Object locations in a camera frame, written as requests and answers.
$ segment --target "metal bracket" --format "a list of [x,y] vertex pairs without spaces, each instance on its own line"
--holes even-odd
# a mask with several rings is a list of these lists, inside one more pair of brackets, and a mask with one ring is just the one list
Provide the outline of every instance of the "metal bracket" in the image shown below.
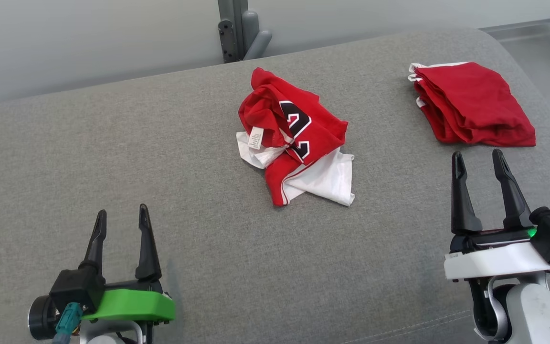
[[273,34],[260,30],[258,13],[247,9],[247,0],[218,0],[218,7],[224,63],[261,57]]

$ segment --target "red fabric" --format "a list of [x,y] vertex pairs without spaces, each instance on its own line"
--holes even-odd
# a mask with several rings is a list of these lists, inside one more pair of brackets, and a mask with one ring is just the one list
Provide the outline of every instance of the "red fabric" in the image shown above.
[[[321,106],[316,94],[294,87],[262,68],[254,70],[251,83],[254,91],[239,107],[239,118],[247,133],[253,127],[264,129],[263,146],[288,147],[287,154],[279,155],[264,173],[273,204],[286,205],[284,179],[342,146],[347,122]],[[299,126],[306,119],[308,124]]]
[[500,74],[476,63],[419,67],[415,82],[432,131],[443,143],[536,146],[536,133]]

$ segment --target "white wall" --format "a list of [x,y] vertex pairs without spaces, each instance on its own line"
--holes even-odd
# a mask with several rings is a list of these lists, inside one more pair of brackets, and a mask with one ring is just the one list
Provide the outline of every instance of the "white wall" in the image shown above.
[[[274,55],[550,18],[550,0],[249,0]],[[0,0],[0,100],[222,63],[217,0]]]

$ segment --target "white fabric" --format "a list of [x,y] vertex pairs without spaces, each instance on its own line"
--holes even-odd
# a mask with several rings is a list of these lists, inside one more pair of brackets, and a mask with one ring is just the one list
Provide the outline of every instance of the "white fabric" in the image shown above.
[[464,65],[465,63],[468,63],[468,62],[438,63],[438,64],[431,64],[431,65],[423,65],[423,64],[419,64],[419,63],[412,63],[409,66],[409,73],[412,73],[412,74],[408,76],[408,79],[412,83],[414,83],[416,81],[422,81],[423,80],[422,78],[417,76],[417,74],[415,74],[415,68],[434,68],[434,67],[444,67],[446,65]]
[[[236,134],[239,154],[244,161],[257,168],[266,168],[286,147],[266,148],[254,150],[247,145],[249,135],[245,131]],[[294,172],[283,180],[281,186],[282,198],[291,200],[310,192],[335,201],[342,205],[351,205],[355,194],[351,193],[351,162],[354,156],[343,154],[336,148],[310,166],[300,165]]]

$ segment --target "robotic arm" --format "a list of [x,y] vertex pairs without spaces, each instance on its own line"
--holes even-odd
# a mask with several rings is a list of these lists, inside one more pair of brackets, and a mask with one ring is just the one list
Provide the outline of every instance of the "robotic arm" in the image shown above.
[[[550,210],[529,210],[501,150],[493,150],[496,178],[502,187],[504,228],[484,231],[476,218],[460,152],[452,157],[451,231],[445,275],[469,283],[475,332],[491,344],[550,343]],[[519,284],[495,287],[496,281]]]
[[[33,301],[28,316],[33,338],[68,344],[72,335],[78,335],[80,344],[152,344],[154,326],[174,319],[174,302],[162,292],[159,281],[162,274],[148,207],[139,207],[141,251],[135,279],[105,282],[101,267],[106,225],[107,213],[101,210],[84,260],[75,270],[62,270],[50,293]],[[122,337],[124,331],[133,331],[135,338]]]

